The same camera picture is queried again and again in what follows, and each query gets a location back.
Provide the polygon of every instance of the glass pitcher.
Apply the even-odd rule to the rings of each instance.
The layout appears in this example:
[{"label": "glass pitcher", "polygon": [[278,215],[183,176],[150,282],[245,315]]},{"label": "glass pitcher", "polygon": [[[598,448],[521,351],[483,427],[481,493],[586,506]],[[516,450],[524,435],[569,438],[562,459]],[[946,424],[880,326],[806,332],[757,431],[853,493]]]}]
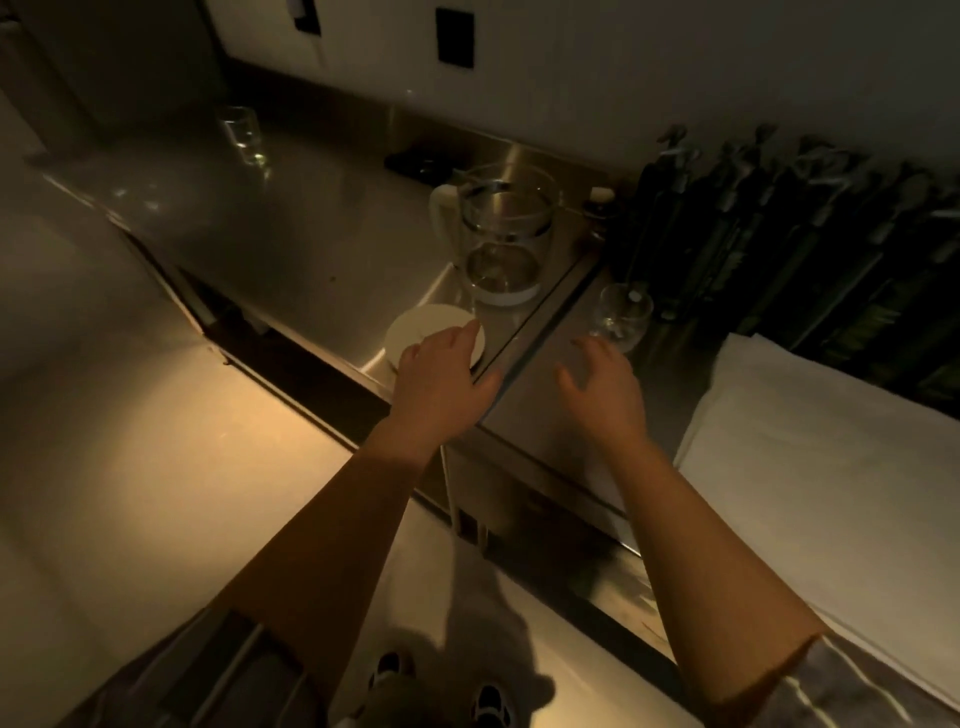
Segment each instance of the glass pitcher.
[{"label": "glass pitcher", "polygon": [[550,253],[557,183],[538,167],[513,162],[475,167],[465,177],[430,194],[434,234],[477,301],[530,301]]}]

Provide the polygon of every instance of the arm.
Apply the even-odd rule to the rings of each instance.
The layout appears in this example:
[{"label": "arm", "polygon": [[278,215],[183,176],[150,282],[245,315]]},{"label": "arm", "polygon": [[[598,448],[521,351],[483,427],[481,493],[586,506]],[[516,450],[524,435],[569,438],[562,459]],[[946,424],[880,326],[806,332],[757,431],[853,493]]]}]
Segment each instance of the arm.
[{"label": "arm", "polygon": [[650,441],[623,354],[593,336],[575,343],[588,362],[586,388],[560,365],[557,383],[623,496],[684,680],[714,718],[745,722],[827,626]]},{"label": "arm", "polygon": [[470,377],[479,328],[441,331],[403,353],[390,416],[214,599],[284,641],[327,704],[426,464],[499,389],[497,374],[476,385]]}]

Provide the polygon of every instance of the pitcher handle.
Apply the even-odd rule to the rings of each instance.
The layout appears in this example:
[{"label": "pitcher handle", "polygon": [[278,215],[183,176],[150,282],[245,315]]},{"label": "pitcher handle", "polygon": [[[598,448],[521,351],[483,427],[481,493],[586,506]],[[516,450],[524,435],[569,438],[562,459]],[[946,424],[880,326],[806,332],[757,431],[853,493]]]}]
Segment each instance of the pitcher handle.
[{"label": "pitcher handle", "polygon": [[433,234],[446,247],[446,254],[450,256],[453,265],[459,267],[460,255],[456,241],[450,232],[449,215],[444,212],[445,208],[454,211],[455,221],[460,219],[460,197],[453,184],[441,184],[430,193],[430,224],[433,226]]}]

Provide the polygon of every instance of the black and white sneaker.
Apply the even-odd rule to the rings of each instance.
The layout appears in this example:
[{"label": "black and white sneaker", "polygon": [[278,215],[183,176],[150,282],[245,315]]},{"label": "black and white sneaker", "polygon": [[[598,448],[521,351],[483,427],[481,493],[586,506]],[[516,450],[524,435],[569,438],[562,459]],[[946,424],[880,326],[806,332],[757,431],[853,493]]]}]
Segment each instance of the black and white sneaker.
[{"label": "black and white sneaker", "polygon": [[470,706],[470,720],[479,728],[511,728],[515,714],[510,696],[495,683],[481,685]]},{"label": "black and white sneaker", "polygon": [[375,686],[395,675],[409,675],[410,677],[414,677],[416,674],[417,671],[414,668],[414,661],[410,655],[397,650],[387,652],[381,655],[380,659],[376,661],[376,667],[373,668],[370,680],[367,682],[367,689],[373,690]]}]

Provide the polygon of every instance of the gray shirt sleeve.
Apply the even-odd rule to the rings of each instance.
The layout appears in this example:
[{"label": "gray shirt sleeve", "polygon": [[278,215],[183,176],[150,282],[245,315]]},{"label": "gray shirt sleeve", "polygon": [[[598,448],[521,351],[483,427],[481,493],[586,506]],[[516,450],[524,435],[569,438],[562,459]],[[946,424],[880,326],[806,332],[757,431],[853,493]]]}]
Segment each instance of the gray shirt sleeve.
[{"label": "gray shirt sleeve", "polygon": [[313,683],[262,626],[204,610],[114,675],[59,728],[315,728],[326,725]]},{"label": "gray shirt sleeve", "polygon": [[754,728],[960,725],[958,716],[891,668],[836,636],[807,650],[767,698]]}]

